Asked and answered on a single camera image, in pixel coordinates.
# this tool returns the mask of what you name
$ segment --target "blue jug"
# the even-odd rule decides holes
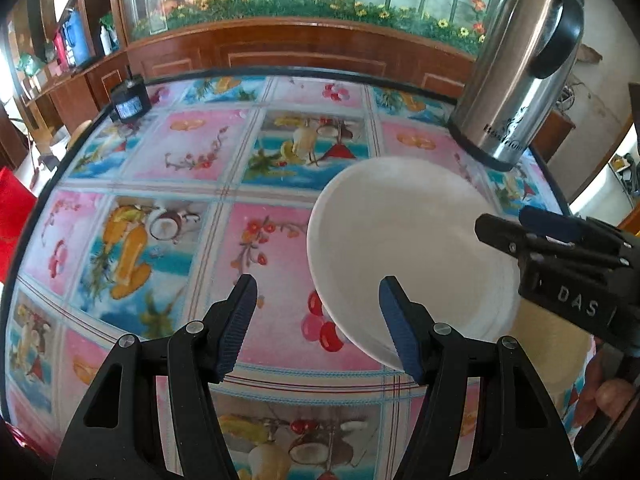
[[[74,9],[69,15],[69,19],[63,25],[66,40],[71,46],[71,50],[74,51],[74,59],[76,60],[76,66],[82,65],[87,59],[89,59],[89,47],[86,44],[84,38],[84,30],[82,30],[82,21],[80,20],[80,13]]]

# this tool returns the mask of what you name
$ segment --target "white wall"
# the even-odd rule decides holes
[[[549,169],[570,198],[619,136],[631,113],[628,83],[640,82],[640,45],[612,0],[584,0],[583,43],[602,54],[598,64],[576,63],[576,101],[567,115],[576,124]]]

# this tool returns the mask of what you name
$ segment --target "white bowl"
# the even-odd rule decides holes
[[[469,338],[495,341],[518,305],[513,258],[481,242],[474,223],[494,208],[462,177],[416,158],[372,158],[339,173],[314,206],[306,236],[322,304],[364,353],[402,365],[378,304],[396,276],[411,301]]]

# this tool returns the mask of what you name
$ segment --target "thermos base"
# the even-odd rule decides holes
[[[482,151],[474,143],[467,139],[451,120],[447,122],[447,128],[449,129],[451,137],[453,137],[460,148],[465,150],[475,160],[477,160],[481,164],[484,164],[488,168],[491,168],[495,171],[507,172],[515,166],[515,164],[503,162],[502,160],[497,160],[496,158],[487,155],[484,151]]]

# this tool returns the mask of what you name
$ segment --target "red cloth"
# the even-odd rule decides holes
[[[0,282],[6,282],[22,228],[36,205],[36,197],[8,168],[0,170]]]

